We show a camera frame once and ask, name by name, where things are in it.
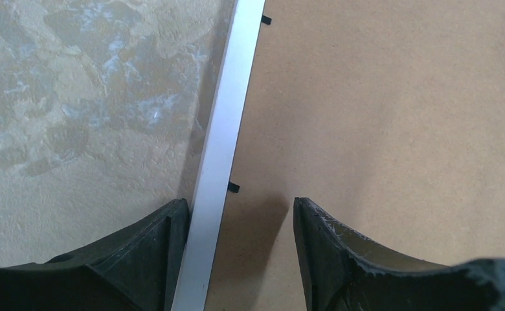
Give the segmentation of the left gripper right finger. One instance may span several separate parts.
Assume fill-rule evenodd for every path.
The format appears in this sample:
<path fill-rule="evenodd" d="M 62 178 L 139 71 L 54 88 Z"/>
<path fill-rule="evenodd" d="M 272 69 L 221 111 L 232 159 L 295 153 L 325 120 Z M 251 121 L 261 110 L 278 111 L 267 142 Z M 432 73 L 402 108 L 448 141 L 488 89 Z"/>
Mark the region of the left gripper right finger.
<path fill-rule="evenodd" d="M 293 229 L 308 310 L 449 310 L 439 264 L 394 251 L 295 198 Z"/>

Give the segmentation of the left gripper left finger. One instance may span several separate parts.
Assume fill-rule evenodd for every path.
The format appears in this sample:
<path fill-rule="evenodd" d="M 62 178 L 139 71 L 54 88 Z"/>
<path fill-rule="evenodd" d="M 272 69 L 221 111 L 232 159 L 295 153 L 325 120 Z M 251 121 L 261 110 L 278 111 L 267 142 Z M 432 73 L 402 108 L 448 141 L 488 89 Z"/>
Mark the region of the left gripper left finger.
<path fill-rule="evenodd" d="M 185 199 L 43 264 L 8 268 L 33 310 L 168 310 L 185 248 Z"/>

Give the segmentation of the white picture frame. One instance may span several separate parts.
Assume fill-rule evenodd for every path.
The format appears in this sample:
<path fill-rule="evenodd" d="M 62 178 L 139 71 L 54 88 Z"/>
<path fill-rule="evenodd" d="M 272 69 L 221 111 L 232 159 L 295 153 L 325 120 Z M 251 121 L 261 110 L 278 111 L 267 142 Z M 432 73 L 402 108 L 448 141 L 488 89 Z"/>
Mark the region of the white picture frame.
<path fill-rule="evenodd" d="M 453 265 L 505 257 L 505 1 L 266 1 L 224 207 L 174 310 L 304 310 L 293 200 Z"/>

